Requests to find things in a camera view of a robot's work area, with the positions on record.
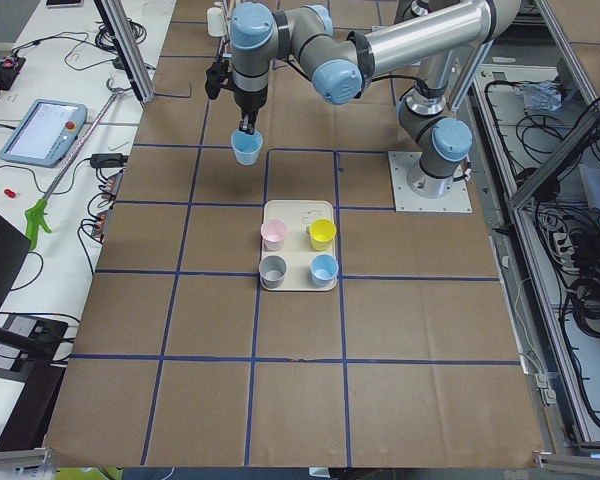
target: metal mounting plate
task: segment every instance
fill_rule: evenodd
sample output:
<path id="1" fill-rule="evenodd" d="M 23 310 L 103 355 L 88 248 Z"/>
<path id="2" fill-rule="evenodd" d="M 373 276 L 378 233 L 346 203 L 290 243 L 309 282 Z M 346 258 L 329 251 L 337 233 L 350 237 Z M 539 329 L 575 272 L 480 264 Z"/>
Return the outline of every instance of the metal mounting plate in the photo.
<path id="1" fill-rule="evenodd" d="M 431 200 L 414 193 L 407 185 L 407 169 L 420 159 L 420 152 L 389 152 L 391 183 L 396 212 L 471 213 L 471 201 L 465 182 L 453 182 L 449 193 Z M 462 175 L 458 167 L 455 176 Z"/>

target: gray cup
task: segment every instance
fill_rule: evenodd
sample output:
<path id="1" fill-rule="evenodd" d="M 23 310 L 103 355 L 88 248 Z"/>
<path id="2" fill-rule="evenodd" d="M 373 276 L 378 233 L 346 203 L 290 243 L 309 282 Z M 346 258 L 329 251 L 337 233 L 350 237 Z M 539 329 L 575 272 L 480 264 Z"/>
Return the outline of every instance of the gray cup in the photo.
<path id="1" fill-rule="evenodd" d="M 287 262 L 278 255 L 269 255 L 260 261 L 258 272 L 260 272 L 260 282 L 263 287 L 277 288 L 284 282 Z"/>

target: pink cup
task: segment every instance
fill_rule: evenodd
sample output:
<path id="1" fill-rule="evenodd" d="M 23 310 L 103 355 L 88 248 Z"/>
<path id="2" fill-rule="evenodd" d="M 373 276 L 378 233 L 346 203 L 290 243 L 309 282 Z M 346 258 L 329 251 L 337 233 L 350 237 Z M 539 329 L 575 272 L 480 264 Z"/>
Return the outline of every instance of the pink cup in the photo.
<path id="1" fill-rule="evenodd" d="M 284 240 L 287 237 L 287 226 L 282 220 L 272 218 L 262 224 L 260 234 L 267 250 L 275 252 L 281 250 L 284 246 Z"/>

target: plastic bag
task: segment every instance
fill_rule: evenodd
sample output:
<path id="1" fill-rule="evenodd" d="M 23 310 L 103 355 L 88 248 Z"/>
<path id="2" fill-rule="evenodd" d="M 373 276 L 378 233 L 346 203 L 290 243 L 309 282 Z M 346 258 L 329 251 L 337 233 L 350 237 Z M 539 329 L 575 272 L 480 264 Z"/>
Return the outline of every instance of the plastic bag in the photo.
<path id="1" fill-rule="evenodd" d="M 562 95 L 553 82 L 528 83 L 516 87 L 516 95 L 522 95 L 527 110 L 553 112 L 562 106 Z"/>

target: blue tape grid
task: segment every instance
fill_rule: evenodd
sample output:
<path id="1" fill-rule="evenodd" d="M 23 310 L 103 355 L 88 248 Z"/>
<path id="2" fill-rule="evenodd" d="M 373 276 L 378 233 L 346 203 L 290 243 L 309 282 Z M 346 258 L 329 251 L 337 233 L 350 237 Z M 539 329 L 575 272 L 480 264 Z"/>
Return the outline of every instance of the blue tape grid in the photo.
<path id="1" fill-rule="evenodd" d="M 376 3 L 378 12 L 378 20 L 382 23 L 382 15 L 380 11 L 379 0 L 369 0 Z M 327 0 L 327 7 L 331 9 L 331 2 Z M 172 21 L 171 23 L 176 24 L 196 24 L 204 25 L 206 22 L 201 21 Z M 213 55 L 161 55 L 164 58 L 214 58 Z M 393 96 L 394 105 L 395 101 L 395 88 L 393 80 L 390 80 L 391 91 Z M 267 202 L 268 195 L 268 181 L 269 181 L 269 167 L 270 167 L 270 154 L 273 151 L 302 151 L 302 152 L 322 152 L 331 153 L 333 155 L 334 164 L 334 178 L 335 178 L 335 220 L 338 227 L 340 227 L 340 212 L 343 210 L 379 210 L 379 211 L 393 211 L 391 207 L 382 206 L 343 206 L 340 204 L 340 183 L 339 183 L 339 162 L 341 154 L 384 154 L 384 151 L 371 151 L 371 150 L 329 150 L 329 149 L 298 149 L 298 148 L 275 148 L 271 149 L 266 154 L 266 165 L 265 165 L 265 182 L 262 204 L 234 204 L 234 203 L 213 203 L 213 202 L 194 202 L 193 196 L 195 191 L 195 185 L 198 175 L 198 170 L 201 162 L 201 154 L 204 149 L 227 149 L 231 147 L 225 145 L 203 145 L 204 135 L 207 128 L 207 118 L 209 114 L 209 101 L 207 101 L 202 132 L 200 135 L 200 143 L 194 145 L 160 145 L 160 144 L 146 144 L 146 143 L 135 143 L 136 147 L 153 147 L 153 148 L 185 148 L 185 149 L 196 149 L 196 163 L 194 169 L 193 180 L 191 189 L 189 192 L 189 200 L 187 202 L 165 202 L 165 201 L 144 201 L 144 200 L 119 200 L 117 203 L 121 204 L 160 204 L 160 205 L 184 205 L 187 207 L 187 213 L 185 216 L 185 224 L 183 228 L 180 251 L 178 253 L 177 267 L 175 271 L 166 270 L 133 270 L 133 269 L 97 269 L 98 273 L 133 273 L 133 274 L 151 274 L 151 275 L 173 275 L 174 282 L 171 291 L 171 298 L 169 302 L 169 308 L 167 311 L 167 319 L 165 328 L 163 331 L 163 340 L 160 348 L 159 355 L 115 355 L 115 354 L 72 354 L 71 358 L 77 359 L 91 359 L 91 360 L 153 360 L 158 362 L 158 368 L 156 372 L 156 379 L 153 389 L 153 397 L 151 402 L 149 420 L 147 422 L 147 429 L 145 435 L 145 441 L 142 451 L 141 465 L 146 464 L 147 455 L 149 451 L 149 445 L 151 442 L 151 433 L 153 430 L 153 422 L 155 418 L 155 410 L 157 405 L 158 394 L 160 391 L 160 381 L 162 377 L 162 368 L 165 361 L 176 361 L 176 362 L 243 362 L 250 364 L 249 373 L 249 393 L 248 393 L 248 412 L 247 412 L 247 425 L 246 425 L 246 438 L 245 438 L 245 450 L 244 450 L 244 465 L 249 465 L 250 453 L 251 453 L 251 429 L 253 420 L 253 402 L 254 402 L 254 390 L 255 390 L 255 375 L 256 375 L 256 364 L 257 363 L 317 363 L 317 364 L 341 364 L 343 371 L 343 399 L 344 399 L 344 421 L 345 421 L 345 445 L 346 445 L 346 459 L 347 466 L 351 467 L 352 451 L 351 451 L 351 427 L 350 427 L 350 406 L 349 406 L 349 385 L 348 385 L 348 365 L 351 364 L 372 364 L 372 365 L 475 365 L 475 366 L 517 366 L 518 361 L 498 361 L 498 360 L 425 360 L 425 359 L 360 359 L 360 358 L 348 358 L 347 356 L 347 342 L 346 342 L 346 318 L 345 318 L 345 292 L 344 292 L 344 280 L 390 280 L 390 281 L 470 281 L 470 282 L 498 282 L 498 278 L 491 277 L 477 277 L 477 278 L 457 278 L 457 277 L 411 277 L 411 276 L 364 276 L 364 275 L 346 275 L 343 270 L 342 264 L 342 245 L 338 242 L 338 263 L 340 272 L 338 274 L 340 281 L 338 282 L 339 288 L 339 302 L 340 302 L 340 330 L 341 330 L 341 341 L 342 341 L 342 356 L 341 358 L 325 358 L 325 359 L 291 359 L 291 358 L 270 358 L 270 357 L 258 357 L 257 356 L 257 342 L 258 342 L 258 320 L 260 312 L 260 297 L 261 287 L 259 282 L 256 286 L 256 298 L 255 298 L 255 310 L 254 310 L 254 322 L 253 322 L 253 333 L 251 341 L 251 356 L 250 357 L 209 357 L 209 356 L 179 356 L 179 355 L 166 355 L 167 339 L 169 335 L 169 328 L 171 324 L 171 318 L 173 314 L 173 308 L 175 303 L 175 297 L 178 288 L 178 282 L 180 276 L 186 275 L 200 275 L 200 276 L 228 276 L 228 277 L 252 277 L 257 278 L 257 273 L 251 272 L 203 272 L 203 271 L 184 271 L 181 270 L 182 259 L 184 255 L 184 248 L 186 245 L 186 238 L 188 233 L 189 221 L 191 218 L 191 210 L 194 206 L 206 206 L 206 207 L 242 207 L 242 208 L 263 208 Z"/>

